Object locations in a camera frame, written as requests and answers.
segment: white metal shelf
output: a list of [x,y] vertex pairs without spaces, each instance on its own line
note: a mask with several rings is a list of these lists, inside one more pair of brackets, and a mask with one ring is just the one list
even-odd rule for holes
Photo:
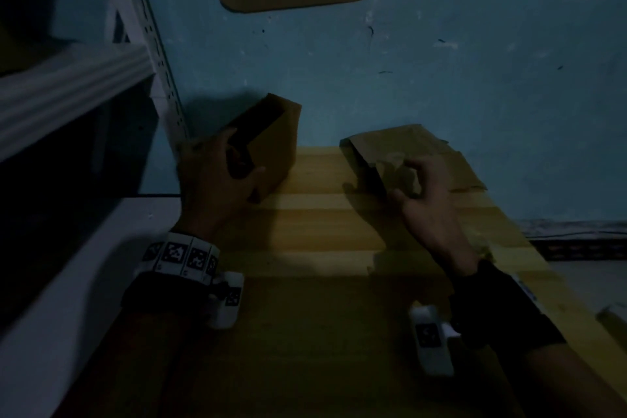
[[0,78],[0,161],[153,74],[143,45],[69,45]]

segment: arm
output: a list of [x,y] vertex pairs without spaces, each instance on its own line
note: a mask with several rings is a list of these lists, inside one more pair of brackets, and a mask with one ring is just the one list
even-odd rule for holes
[[[173,231],[212,242],[215,232],[245,207],[264,169],[257,168],[242,180],[231,178],[226,148],[233,133],[229,129],[207,141],[181,146],[182,208]],[[138,279],[146,274],[163,280],[158,294],[170,291],[166,275],[151,272]],[[173,279],[184,282],[183,290],[192,289],[185,287],[189,280]],[[124,307],[54,417],[156,416],[169,369],[197,322],[196,315],[180,310]]]
[[[407,160],[406,165],[418,172],[421,198],[410,199],[398,189],[389,198],[398,206],[409,232],[444,269],[457,292],[461,278],[477,273],[480,258],[459,226],[446,166],[432,156]],[[521,355],[501,350],[498,356],[529,416],[627,417],[627,403],[565,343]]]

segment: wood grain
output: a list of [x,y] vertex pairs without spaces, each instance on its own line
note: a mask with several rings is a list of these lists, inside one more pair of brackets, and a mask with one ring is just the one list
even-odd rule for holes
[[[456,377],[422,373],[407,309],[417,299],[447,316],[451,286],[372,188],[351,150],[299,148],[276,193],[224,229],[221,266],[247,277],[239,319],[198,332],[165,392],[165,416],[521,416],[489,349],[452,342]],[[452,196],[498,267],[517,273],[627,395],[627,356],[515,224],[485,192]]]

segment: hand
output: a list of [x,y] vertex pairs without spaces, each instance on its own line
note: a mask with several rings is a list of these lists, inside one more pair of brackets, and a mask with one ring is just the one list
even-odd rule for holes
[[407,230],[447,274],[475,273],[480,258],[459,225],[442,157],[416,157],[405,160],[404,164],[416,170],[422,186],[421,198],[411,199],[398,188],[391,190],[388,197],[400,209]]
[[257,167],[243,179],[231,177],[226,151],[236,130],[179,146],[181,217],[173,230],[211,242],[215,232],[246,206],[265,168]]

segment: black wristband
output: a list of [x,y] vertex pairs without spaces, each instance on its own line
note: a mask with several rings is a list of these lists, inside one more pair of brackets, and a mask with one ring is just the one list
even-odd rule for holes
[[518,283],[489,261],[453,283],[452,326],[470,347],[489,344],[499,355],[519,357],[533,349],[566,343],[557,327]]
[[209,289],[209,286],[180,276],[144,272],[124,292],[121,306],[145,313],[174,312],[196,316],[206,303]]

